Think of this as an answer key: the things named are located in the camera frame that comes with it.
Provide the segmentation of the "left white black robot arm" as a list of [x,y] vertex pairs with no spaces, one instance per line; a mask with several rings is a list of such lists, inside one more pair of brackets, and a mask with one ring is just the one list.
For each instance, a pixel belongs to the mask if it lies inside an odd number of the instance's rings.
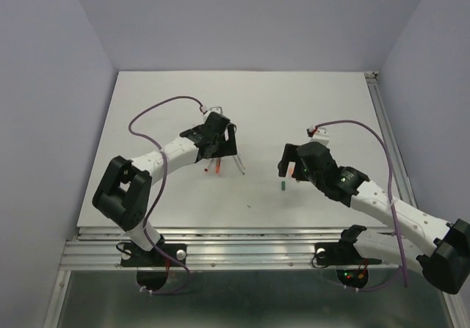
[[182,167],[237,154],[236,125],[209,112],[202,124],[181,132],[164,147],[136,158],[114,157],[93,195],[93,207],[139,247],[140,259],[157,264],[163,258],[164,238],[146,219],[152,186],[165,184],[169,174]]

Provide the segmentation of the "orange highlighter cap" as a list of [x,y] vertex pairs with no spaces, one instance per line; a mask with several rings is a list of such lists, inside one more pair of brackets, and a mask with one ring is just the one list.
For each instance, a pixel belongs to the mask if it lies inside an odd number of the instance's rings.
[[289,177],[294,178],[295,163],[291,163],[289,167]]

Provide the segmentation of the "orange highlighter pen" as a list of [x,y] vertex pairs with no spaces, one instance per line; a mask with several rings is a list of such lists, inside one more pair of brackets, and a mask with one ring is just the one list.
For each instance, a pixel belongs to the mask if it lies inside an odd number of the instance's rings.
[[221,158],[218,158],[218,159],[217,159],[217,161],[216,161],[216,168],[215,168],[215,172],[216,172],[216,174],[219,175],[219,176],[220,176],[221,161],[222,161]]

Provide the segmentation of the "red capped marker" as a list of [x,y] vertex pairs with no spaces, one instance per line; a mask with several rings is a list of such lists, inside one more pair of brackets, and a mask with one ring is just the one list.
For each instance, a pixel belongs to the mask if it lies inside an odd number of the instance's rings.
[[209,163],[207,164],[207,166],[204,168],[204,172],[208,172],[211,167],[212,167],[212,164],[213,164],[213,161],[214,159],[210,159]]

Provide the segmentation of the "yellow capped marker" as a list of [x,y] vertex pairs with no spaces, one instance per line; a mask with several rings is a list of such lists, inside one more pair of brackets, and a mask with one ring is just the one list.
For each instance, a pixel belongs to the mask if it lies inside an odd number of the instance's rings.
[[232,159],[233,159],[233,161],[234,161],[234,164],[235,164],[236,168],[240,171],[239,162],[238,162],[237,156],[232,156]]

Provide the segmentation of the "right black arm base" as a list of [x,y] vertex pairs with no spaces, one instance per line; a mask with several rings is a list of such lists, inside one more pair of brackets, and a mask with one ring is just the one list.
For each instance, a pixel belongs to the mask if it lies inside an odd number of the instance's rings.
[[377,258],[365,258],[354,247],[358,237],[367,230],[362,225],[352,225],[341,232],[337,242],[315,243],[315,253],[311,259],[311,265],[317,269],[329,266],[360,266],[365,264],[379,265],[382,263]]

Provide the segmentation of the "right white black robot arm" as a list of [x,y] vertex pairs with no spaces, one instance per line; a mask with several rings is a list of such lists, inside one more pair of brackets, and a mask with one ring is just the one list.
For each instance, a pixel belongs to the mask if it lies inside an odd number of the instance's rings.
[[319,142],[287,144],[278,163],[286,176],[294,164],[296,181],[312,183],[329,200],[366,214],[393,229],[381,233],[352,225],[336,242],[320,242],[315,266],[366,266],[390,263],[421,274],[434,288],[457,294],[469,277],[469,223],[440,219],[388,194],[369,177],[340,167]]

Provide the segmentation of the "green capped marker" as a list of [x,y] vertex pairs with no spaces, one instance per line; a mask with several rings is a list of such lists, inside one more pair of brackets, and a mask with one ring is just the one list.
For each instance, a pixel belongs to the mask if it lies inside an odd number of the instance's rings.
[[239,171],[240,171],[243,175],[245,175],[245,166],[244,166],[244,164],[243,164],[243,162],[242,162],[241,157],[240,157],[239,155],[236,155],[236,156],[234,156],[234,160],[235,160],[235,162],[236,162],[236,165],[237,165]]

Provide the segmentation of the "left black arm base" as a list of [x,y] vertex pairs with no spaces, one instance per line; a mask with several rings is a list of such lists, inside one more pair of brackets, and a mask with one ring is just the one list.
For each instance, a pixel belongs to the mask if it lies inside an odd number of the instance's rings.
[[[119,242],[116,249],[121,254],[120,265],[124,268],[165,267],[167,259],[152,249],[146,252],[130,241]],[[186,244],[163,244],[162,251],[176,258],[178,251],[187,251]]]

